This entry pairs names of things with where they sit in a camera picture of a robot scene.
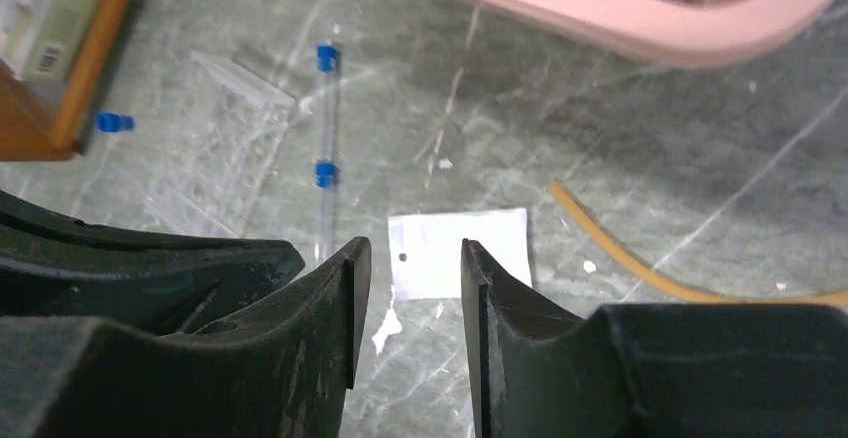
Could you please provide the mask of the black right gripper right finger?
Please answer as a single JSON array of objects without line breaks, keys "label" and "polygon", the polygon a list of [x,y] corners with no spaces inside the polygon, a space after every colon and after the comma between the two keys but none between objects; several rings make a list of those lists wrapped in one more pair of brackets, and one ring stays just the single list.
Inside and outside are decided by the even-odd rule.
[{"label": "black right gripper right finger", "polygon": [[479,437],[843,437],[847,317],[822,305],[607,304],[582,318],[461,246]]}]

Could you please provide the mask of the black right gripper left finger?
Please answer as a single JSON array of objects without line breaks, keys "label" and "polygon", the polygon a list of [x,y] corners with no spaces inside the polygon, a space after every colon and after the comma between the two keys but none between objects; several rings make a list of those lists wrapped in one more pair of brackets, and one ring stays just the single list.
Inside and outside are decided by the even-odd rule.
[{"label": "black right gripper left finger", "polygon": [[1,322],[5,437],[335,437],[372,272],[351,239],[324,263],[192,334],[95,317]]}]

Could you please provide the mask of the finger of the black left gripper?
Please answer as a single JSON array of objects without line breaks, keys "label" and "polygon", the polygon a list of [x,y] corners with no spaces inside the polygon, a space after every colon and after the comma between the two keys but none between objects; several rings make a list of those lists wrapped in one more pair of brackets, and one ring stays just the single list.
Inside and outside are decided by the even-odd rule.
[{"label": "finger of the black left gripper", "polygon": [[159,336],[194,333],[291,282],[288,241],[95,225],[1,195],[1,314],[97,316]]}]

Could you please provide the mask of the clear zip plastic bag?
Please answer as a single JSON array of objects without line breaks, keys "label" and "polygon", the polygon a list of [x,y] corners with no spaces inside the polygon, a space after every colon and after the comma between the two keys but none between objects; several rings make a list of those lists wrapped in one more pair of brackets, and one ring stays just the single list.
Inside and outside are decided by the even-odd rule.
[{"label": "clear zip plastic bag", "polygon": [[461,245],[477,241],[521,282],[531,283],[524,208],[388,218],[392,288],[403,300],[461,297]]}]

